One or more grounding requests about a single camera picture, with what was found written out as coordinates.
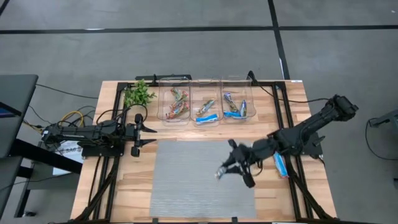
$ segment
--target computer screen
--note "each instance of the computer screen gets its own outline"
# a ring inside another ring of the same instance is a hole
[[[11,118],[20,115],[20,111],[0,102],[0,118]]]

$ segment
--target table leg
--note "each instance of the table leg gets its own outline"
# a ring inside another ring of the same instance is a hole
[[[74,160],[68,159],[56,153],[47,151],[40,147],[29,144],[20,139],[16,139],[11,147],[10,156],[22,156],[37,162],[63,169],[69,172],[80,174],[83,164]]]
[[[32,168],[20,166],[18,169],[17,176],[30,179],[30,177],[32,176],[32,172],[33,172]]]

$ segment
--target wooden table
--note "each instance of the wooden table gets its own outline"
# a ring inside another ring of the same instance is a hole
[[[103,82],[99,94],[98,104],[94,120],[104,111],[111,110],[114,105],[117,81]],[[302,82],[286,81],[287,93],[290,100],[306,101],[304,85]],[[157,88],[149,88],[149,93],[158,92]],[[244,124],[221,124],[213,128],[194,127],[193,121],[186,126],[164,126],[157,118],[157,99],[148,105],[148,118],[145,125],[155,129],[158,133],[142,133],[142,139],[156,138],[176,141],[220,141],[225,139],[257,140],[263,138],[267,133],[278,129],[275,104],[273,97],[269,96],[259,87],[252,88],[256,115]],[[283,112],[285,127],[287,127],[286,114],[283,101],[280,102]],[[310,116],[310,108],[307,103],[290,103],[294,123],[307,119]],[[144,112],[139,109],[132,109],[127,114],[127,123],[134,122],[134,115]],[[111,113],[105,114],[101,119],[111,119]],[[144,146],[141,156],[136,158],[130,156],[132,144],[126,144],[124,156],[120,159],[118,180],[116,184],[112,222],[151,222],[149,216],[150,196],[152,193],[152,179],[155,168],[157,142]],[[84,161],[81,170],[75,202],[73,204],[71,218],[77,217],[87,206],[91,182],[97,157],[91,157]],[[307,179],[309,191],[318,203],[331,216],[336,216],[333,200],[330,193],[328,180],[323,164],[308,156],[302,156],[303,168]],[[94,192],[98,186],[99,176],[95,182]],[[275,169],[272,158],[264,161],[264,170],[261,175],[254,178],[256,186],[254,189],[256,219],[239,219],[240,222],[270,222],[270,221],[293,221],[295,220],[292,199],[290,197],[289,183],[287,179],[281,179]],[[300,202],[301,214],[305,217],[303,197],[297,188]],[[104,217],[106,199],[105,192],[99,217]],[[158,217],[160,222],[230,222],[230,218],[173,218]]]

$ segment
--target cable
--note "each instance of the cable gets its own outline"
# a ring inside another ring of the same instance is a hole
[[[1,188],[1,189],[0,189],[0,192],[1,192],[2,190],[4,190],[4,189],[7,189],[7,188],[12,187],[12,186],[17,185],[17,184],[22,184],[22,183],[26,183],[26,182],[40,182],[40,181],[49,180],[49,179],[52,179],[52,178],[63,177],[64,175],[68,175],[68,174],[63,174],[63,175],[58,175],[58,176],[47,177],[47,178],[44,178],[44,179],[41,179],[41,180],[27,180],[27,181],[21,181],[21,182],[13,183],[13,184],[8,185],[7,187]]]
[[[259,87],[264,90],[266,93],[268,93],[268,95],[274,97],[274,95],[272,95],[270,92],[268,92],[266,89],[264,89],[262,86],[259,85]],[[329,99],[327,98],[318,98],[318,99],[314,99],[314,100],[308,100],[308,101],[295,101],[295,100],[288,100],[289,102],[292,103],[311,103],[311,102],[315,102],[315,101],[321,101],[321,100],[326,100],[328,101]]]
[[[126,109],[123,109],[123,110],[116,110],[116,111],[122,111],[122,113],[120,113],[119,115],[117,115],[117,116],[115,116],[115,117],[113,118],[113,119],[115,120],[115,122],[113,122],[113,123],[111,123],[111,124],[108,124],[108,125],[106,125],[106,126],[103,126],[103,127],[107,127],[107,126],[113,125],[114,123],[117,123],[118,118],[119,118],[120,116],[122,116],[124,113],[126,113],[127,111],[129,111],[129,109],[131,109],[133,106],[142,106],[142,107],[145,109],[145,117],[144,117],[144,119],[143,119],[142,122],[141,122],[141,123],[143,123],[143,122],[147,119],[147,117],[148,117],[148,109],[147,109],[146,106],[144,106],[144,105],[142,105],[142,104],[134,103],[134,104],[130,105],[129,107],[127,107]],[[106,111],[104,111],[103,113],[101,113],[101,115],[97,118],[97,120],[96,120],[95,123],[98,125],[98,122],[99,122],[100,118],[101,118],[105,113],[110,112],[110,111],[114,111],[114,110],[113,110],[113,109],[111,109],[111,110],[106,110]]]
[[[371,120],[373,119],[377,119],[377,118],[371,118],[366,122],[366,126],[365,126],[365,141],[366,141],[366,145],[368,146],[368,149],[379,159],[384,159],[384,160],[388,160],[388,161],[398,161],[398,158],[386,158],[386,157],[382,157],[377,155],[371,148],[371,146],[369,145],[369,141],[368,141],[368,126],[370,126],[371,124]]]
[[[67,124],[72,124],[71,122],[69,122],[69,121],[58,121],[57,122],[57,126],[58,127],[60,127],[60,123],[67,123]]]
[[[261,172],[263,170],[262,161],[257,161],[257,167],[260,168],[260,171],[257,174],[252,175],[253,177],[257,177],[258,175],[261,174]]]
[[[98,170],[98,165],[100,164],[100,160],[101,160],[101,157],[99,156],[99,157],[98,157],[98,160],[97,160],[97,164],[95,165],[93,183],[91,184],[91,189],[90,189],[90,194],[89,194],[89,196],[88,196],[88,203],[87,203],[87,204],[89,204],[90,201],[91,201],[91,195],[93,194],[95,178],[96,178],[96,176],[97,176],[97,170]]]
[[[319,157],[318,159],[319,159],[319,161],[321,161],[321,163],[323,163],[323,166],[326,166],[325,161],[321,157]]]
[[[35,113],[36,116],[38,118],[40,118],[42,121],[47,122],[48,124],[52,124],[50,121],[47,121],[47,120],[43,119],[42,117],[40,117],[40,115],[36,112],[36,110],[31,105],[29,105],[29,108],[32,109],[33,113]]]
[[[78,115],[80,115],[80,124],[78,125],[78,126],[82,126],[82,124],[83,124],[83,120],[84,120],[84,118],[83,118],[83,114],[80,112],[80,111],[71,111],[71,112],[69,112],[69,113],[67,113],[67,114],[65,114],[63,117],[62,117],[62,119],[61,119],[61,122],[64,122],[65,120],[66,120],[66,117],[67,116],[70,116],[71,114],[78,114]]]
[[[98,99],[98,97],[83,96],[83,95],[77,95],[77,94],[74,94],[74,93],[68,93],[68,92],[65,92],[65,91],[62,91],[62,90],[57,90],[57,89],[54,89],[54,88],[51,88],[51,87],[48,87],[48,86],[45,86],[45,85],[41,85],[41,84],[36,84],[36,85],[37,85],[37,86],[44,87],[44,88],[48,88],[48,89],[50,89],[50,90],[58,91],[58,92],[60,92],[60,93],[72,95],[72,96],[78,96],[78,97],[82,97],[82,98],[96,99],[96,100]]]
[[[92,121],[94,120],[91,116],[88,116],[88,114],[89,113],[91,113],[91,112],[94,112],[94,111],[90,111],[90,112],[88,112],[87,114],[84,114],[83,115],[83,117],[85,118],[85,117],[87,117],[87,118],[89,118],[89,119],[91,119]],[[77,121],[79,121],[80,120],[80,118],[77,118],[77,119],[75,119],[74,121],[72,121],[71,123],[72,124],[75,124]]]
[[[77,109],[77,111],[80,111],[80,110],[82,110],[82,109],[84,109],[84,108],[87,108],[87,107],[90,107],[90,108],[95,109],[94,106],[87,105],[87,106],[82,106],[81,108]],[[65,120],[69,119],[69,118],[72,117],[72,116],[73,116],[73,114],[69,115],[68,117],[65,118]]]
[[[112,165],[112,168],[110,170],[110,172],[108,173],[107,178],[105,179],[105,182],[103,183],[103,185],[101,185],[101,187],[98,189],[96,195],[94,196],[93,200],[90,201],[90,203],[87,205],[87,207],[83,210],[83,212],[76,217],[76,220],[85,220],[90,216],[90,213],[93,211],[94,207],[97,205],[97,203],[99,202],[99,200],[101,200],[104,191],[106,190],[106,188],[108,188],[109,184],[113,181],[114,178],[116,178],[116,174],[118,173],[118,167],[117,165],[114,163]]]
[[[31,127],[33,130],[37,131],[40,135],[42,134],[42,130],[41,130],[40,128],[35,127],[35,126],[29,124],[29,122],[27,122],[26,120],[23,120],[22,123],[28,125],[28,126]]]

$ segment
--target candy bar wrapper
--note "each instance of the candy bar wrapper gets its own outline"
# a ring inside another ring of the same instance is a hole
[[[233,119],[246,119],[247,117],[242,117],[240,113],[235,113],[235,112],[229,112],[229,111],[224,111],[224,116],[227,118],[233,118]]]
[[[211,99],[208,100],[197,112],[197,116],[203,116],[209,109],[211,106],[213,106],[215,100]]]
[[[240,112],[242,117],[246,117],[248,113],[248,106],[246,104],[246,100],[242,101]]]
[[[189,105],[187,102],[184,102],[183,105],[175,110],[172,110],[171,112],[166,114],[167,119],[174,119],[181,114],[185,113],[186,111],[189,110]]]
[[[224,116],[227,118],[233,118],[233,117],[240,117],[240,113],[235,113],[235,112],[229,112],[229,111],[224,111]]]
[[[181,91],[179,91],[177,88],[173,87],[170,91],[172,92],[175,101],[181,97]]]
[[[287,175],[286,166],[284,164],[282,156],[278,152],[274,153],[274,160],[276,169],[279,171],[280,176],[282,178],[288,178],[289,176]]]
[[[188,97],[188,93],[186,91],[182,91],[181,95],[179,95],[179,98],[176,99],[175,102],[170,106],[170,109],[175,110],[175,109],[181,107],[182,104],[184,103],[183,101],[185,99],[187,99],[187,97]]]
[[[232,101],[232,97],[230,93],[224,93],[224,98],[226,100],[226,102],[229,105],[229,110],[231,110],[231,112],[239,112],[238,108],[235,106],[234,102]]]
[[[212,114],[204,118],[196,118],[197,124],[212,123],[214,121],[218,121],[217,114]]]

